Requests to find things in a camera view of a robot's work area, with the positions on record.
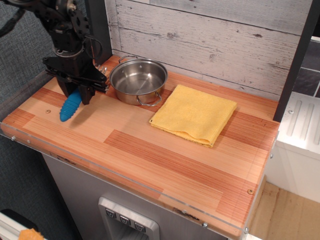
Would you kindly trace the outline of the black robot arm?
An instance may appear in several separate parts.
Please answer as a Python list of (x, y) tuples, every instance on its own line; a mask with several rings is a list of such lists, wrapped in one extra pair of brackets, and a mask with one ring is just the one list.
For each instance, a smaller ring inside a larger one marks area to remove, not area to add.
[(90, 40), (98, 39), (89, 34), (89, 21), (77, 8), (75, 0), (6, 0), (6, 5), (18, 10), (1, 28), (3, 37), (11, 32), (26, 11), (32, 12), (50, 35), (54, 57), (44, 57), (48, 74), (57, 78), (66, 97), (79, 91), (84, 105), (90, 103), (97, 91), (108, 90), (107, 78), (96, 67), (103, 47), (94, 52)]

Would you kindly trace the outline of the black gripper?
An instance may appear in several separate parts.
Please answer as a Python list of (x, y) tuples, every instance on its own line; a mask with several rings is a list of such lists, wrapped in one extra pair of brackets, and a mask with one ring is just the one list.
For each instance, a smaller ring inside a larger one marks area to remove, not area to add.
[(66, 97), (78, 87), (81, 101), (88, 105), (96, 91), (106, 92), (107, 77), (93, 64), (86, 52), (74, 56), (44, 57), (42, 62), (47, 72), (57, 78), (57, 82)]

